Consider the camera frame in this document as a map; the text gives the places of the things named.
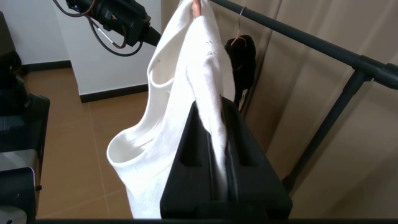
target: beige curtain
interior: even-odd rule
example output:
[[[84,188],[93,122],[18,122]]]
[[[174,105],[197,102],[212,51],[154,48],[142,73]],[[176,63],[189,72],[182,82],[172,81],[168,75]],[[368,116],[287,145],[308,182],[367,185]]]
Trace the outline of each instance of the beige curtain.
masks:
[[[398,0],[235,0],[383,63],[398,65]],[[223,41],[238,15],[215,5]],[[303,153],[353,69],[242,18],[257,46],[258,82],[246,111],[280,178]],[[292,218],[398,217],[398,91],[366,83],[298,180]]]

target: black baseboard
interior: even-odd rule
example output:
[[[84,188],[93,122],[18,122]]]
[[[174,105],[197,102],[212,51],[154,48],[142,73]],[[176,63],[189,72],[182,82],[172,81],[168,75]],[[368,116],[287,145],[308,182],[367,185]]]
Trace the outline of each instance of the black baseboard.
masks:
[[[34,63],[22,66],[22,69],[27,73],[59,68],[72,68],[72,64],[69,60],[64,60],[59,62]]]
[[[114,98],[118,96],[126,96],[135,93],[142,93],[148,91],[148,84],[131,86],[126,88],[121,88],[117,90],[102,91],[99,93],[90,93],[80,96],[82,103],[93,102],[97,100],[105,100],[109,98]]]

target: clothes hanger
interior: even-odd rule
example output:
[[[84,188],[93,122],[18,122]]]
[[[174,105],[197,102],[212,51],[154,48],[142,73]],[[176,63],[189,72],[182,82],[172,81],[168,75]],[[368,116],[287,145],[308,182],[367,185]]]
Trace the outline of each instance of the clothes hanger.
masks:
[[[244,46],[245,46],[245,47],[247,46],[246,39],[239,36],[239,33],[241,32],[241,17],[242,17],[243,11],[244,11],[246,8],[247,8],[247,7],[244,6],[244,7],[242,8],[241,13],[239,13],[239,19],[238,19],[238,26],[239,26],[239,27],[238,27],[238,33],[236,34],[236,37],[235,37],[234,41],[232,41],[231,46],[232,46],[238,39],[243,40],[243,41],[244,41]]]

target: floor grout line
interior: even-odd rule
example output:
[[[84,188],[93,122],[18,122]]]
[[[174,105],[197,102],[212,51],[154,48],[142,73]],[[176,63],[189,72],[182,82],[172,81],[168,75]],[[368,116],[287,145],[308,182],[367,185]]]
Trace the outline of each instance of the floor grout line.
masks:
[[[90,113],[91,129],[93,131],[93,136],[94,136],[94,144],[95,144],[95,151],[96,151],[96,154],[97,154],[99,173],[101,174],[101,183],[102,183],[102,189],[103,189],[104,197],[105,197],[106,211],[108,212],[108,218],[110,218],[111,214],[109,213],[108,199],[106,198],[104,177],[103,177],[102,169],[101,169],[100,153],[98,152],[97,138],[95,136],[95,130],[94,130],[93,113],[91,112],[90,103],[88,103],[88,112]]]
[[[69,211],[69,210],[71,210],[71,209],[80,207],[80,206],[82,206],[82,205],[89,204],[89,203],[94,202],[95,200],[98,200],[98,199],[101,199],[101,198],[106,198],[106,196],[104,195],[104,196],[100,196],[100,197],[96,197],[96,198],[90,199],[90,200],[88,200],[88,201],[79,203],[79,204],[77,204],[77,205],[71,206],[71,207],[66,208],[66,209],[63,209],[63,210],[61,210],[61,211],[57,211],[57,212],[51,213],[50,215],[45,215],[45,216],[41,217],[40,219],[43,219],[43,218],[51,218],[51,216],[58,215],[59,213],[66,212],[66,211]]]

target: black garment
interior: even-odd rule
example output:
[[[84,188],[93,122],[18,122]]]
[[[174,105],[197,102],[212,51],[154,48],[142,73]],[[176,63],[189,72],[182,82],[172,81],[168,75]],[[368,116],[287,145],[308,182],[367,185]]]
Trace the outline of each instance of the black garment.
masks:
[[[227,41],[225,50],[231,59],[235,81],[234,104],[239,108],[244,90],[249,90],[254,84],[256,71],[256,46],[249,35],[240,36],[231,46],[234,39]]]

